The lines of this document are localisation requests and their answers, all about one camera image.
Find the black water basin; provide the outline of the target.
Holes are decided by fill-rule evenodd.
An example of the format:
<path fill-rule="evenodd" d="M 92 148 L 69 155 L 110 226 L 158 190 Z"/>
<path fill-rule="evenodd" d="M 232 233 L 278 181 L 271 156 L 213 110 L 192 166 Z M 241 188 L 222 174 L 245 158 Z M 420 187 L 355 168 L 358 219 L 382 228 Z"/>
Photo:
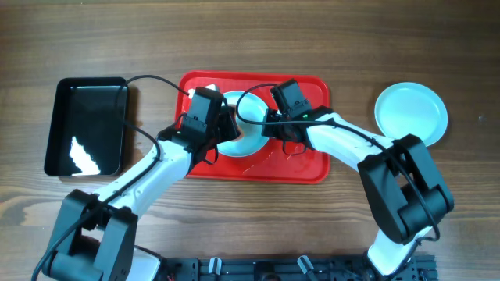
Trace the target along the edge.
<path fill-rule="evenodd" d="M 122 77 L 71 77 L 55 91 L 44 171 L 113 176 L 122 170 L 128 89 Z"/>

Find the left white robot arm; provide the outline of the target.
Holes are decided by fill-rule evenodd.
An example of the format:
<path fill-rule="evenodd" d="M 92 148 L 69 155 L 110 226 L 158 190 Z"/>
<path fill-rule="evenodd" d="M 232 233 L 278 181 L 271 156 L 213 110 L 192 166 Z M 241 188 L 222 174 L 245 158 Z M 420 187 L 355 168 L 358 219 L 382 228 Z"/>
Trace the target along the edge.
<path fill-rule="evenodd" d="M 48 248 L 31 278 L 162 280 L 164 258 L 136 245 L 138 220 L 208 151 L 239 136 L 235 109 L 199 109 L 160 131 L 152 150 L 115 182 L 92 194 L 73 190 L 63 200 Z"/>

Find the red plastic tray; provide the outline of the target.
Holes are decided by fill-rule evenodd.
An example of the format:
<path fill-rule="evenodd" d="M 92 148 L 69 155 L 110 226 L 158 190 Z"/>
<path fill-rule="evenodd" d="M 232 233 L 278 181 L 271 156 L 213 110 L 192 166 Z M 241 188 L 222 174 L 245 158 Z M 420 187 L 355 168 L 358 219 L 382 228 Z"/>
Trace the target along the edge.
<path fill-rule="evenodd" d="M 330 104 L 329 89 L 316 76 L 195 70 L 184 74 L 179 85 L 190 90 L 214 84 L 225 94 L 229 91 L 245 91 L 258 84 L 280 84 L 290 79 L 298 82 L 302 93 L 313 107 Z M 282 142 L 271 139 L 262 149 L 246 157 L 230 157 L 220 151 L 214 165 L 201 163 L 192 169 L 189 176 L 220 180 L 318 183 L 329 173 L 330 156 L 318 151 L 304 152 L 303 148 L 301 144 L 288 142 L 283 151 Z"/>

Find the light blue plate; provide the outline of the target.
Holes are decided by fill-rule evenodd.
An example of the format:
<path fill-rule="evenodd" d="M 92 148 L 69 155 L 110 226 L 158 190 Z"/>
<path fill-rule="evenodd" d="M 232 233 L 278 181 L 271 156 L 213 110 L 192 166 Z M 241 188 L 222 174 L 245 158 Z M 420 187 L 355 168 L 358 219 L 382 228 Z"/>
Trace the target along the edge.
<path fill-rule="evenodd" d="M 238 106 L 238 112 L 244 119 L 262 122 L 268 109 L 267 104 L 252 93 L 246 94 Z M 235 116 L 242 137 L 237 140 L 226 141 L 218 145 L 219 153 L 230 157 L 246 157 L 261 150 L 269 140 L 262 135 L 262 127 L 245 123 Z"/>
<path fill-rule="evenodd" d="M 381 92 L 374 106 L 380 131 L 399 139 L 408 134 L 425 145 L 437 143 L 448 129 L 448 110 L 429 87 L 413 82 L 393 84 Z"/>

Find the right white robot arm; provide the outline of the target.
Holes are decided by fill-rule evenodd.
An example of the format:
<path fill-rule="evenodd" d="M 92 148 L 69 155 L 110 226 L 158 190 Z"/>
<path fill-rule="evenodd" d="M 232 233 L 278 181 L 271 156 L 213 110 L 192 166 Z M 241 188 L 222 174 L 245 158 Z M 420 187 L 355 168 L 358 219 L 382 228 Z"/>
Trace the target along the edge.
<path fill-rule="evenodd" d="M 296 114 L 269 109 L 262 135 L 331 155 L 359 173 L 379 227 L 366 253 L 379 278 L 395 277 L 424 241 L 435 242 L 438 223 L 454 198 L 425 143 L 408 134 L 391 139 L 346 122 L 326 106 Z"/>

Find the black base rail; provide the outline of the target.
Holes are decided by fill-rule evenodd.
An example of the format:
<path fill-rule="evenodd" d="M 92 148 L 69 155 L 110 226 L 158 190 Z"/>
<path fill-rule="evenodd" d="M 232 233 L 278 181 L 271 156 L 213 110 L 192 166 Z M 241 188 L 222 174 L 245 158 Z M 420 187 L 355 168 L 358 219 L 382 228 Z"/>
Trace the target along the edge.
<path fill-rule="evenodd" d="M 167 258 L 157 280 L 408 280 L 438 281 L 433 255 L 417 255 L 393 276 L 382 276 L 362 255 L 329 258 Z"/>

